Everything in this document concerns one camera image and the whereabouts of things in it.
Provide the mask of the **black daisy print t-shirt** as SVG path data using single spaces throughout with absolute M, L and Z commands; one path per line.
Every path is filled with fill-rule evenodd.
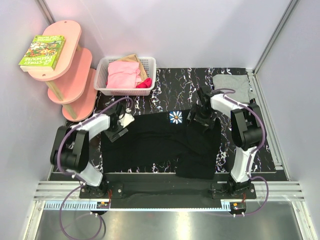
M 137 115 L 128 132 L 111 142 L 101 134 L 104 173 L 174 171 L 178 177 L 211 180 L 221 146 L 221 121 L 205 126 L 188 120 L 190 111 Z

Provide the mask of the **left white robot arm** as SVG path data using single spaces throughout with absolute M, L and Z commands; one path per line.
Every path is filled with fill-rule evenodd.
M 90 118 L 70 127 L 57 129 L 50 163 L 58 170 L 81 183 L 81 189 L 90 189 L 97 198 L 110 192 L 102 172 L 89 162 L 90 141 L 100 133 L 113 143 L 128 132 L 127 126 L 134 121 L 131 110 L 119 102 L 105 111 L 98 111 Z

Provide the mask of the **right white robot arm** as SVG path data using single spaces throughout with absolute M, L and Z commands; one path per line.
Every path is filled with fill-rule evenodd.
M 257 151 L 264 145 L 267 132 L 260 107 L 255 103 L 245 104 L 229 97 L 235 94 L 231 88 L 200 87 L 197 90 L 201 104 L 194 104 L 187 117 L 188 122 L 198 122 L 207 128 L 214 124 L 215 111 L 226 115 L 231 121 L 231 137 L 236 146 L 233 167 L 227 183 L 220 194 L 241 198 L 250 190 L 251 169 Z

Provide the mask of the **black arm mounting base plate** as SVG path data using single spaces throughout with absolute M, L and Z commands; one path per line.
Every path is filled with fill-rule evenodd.
M 255 200 L 253 185 L 243 194 L 225 191 L 227 176 L 218 180 L 189 179 L 170 173 L 107 173 L 112 209 L 210 209 L 221 200 Z

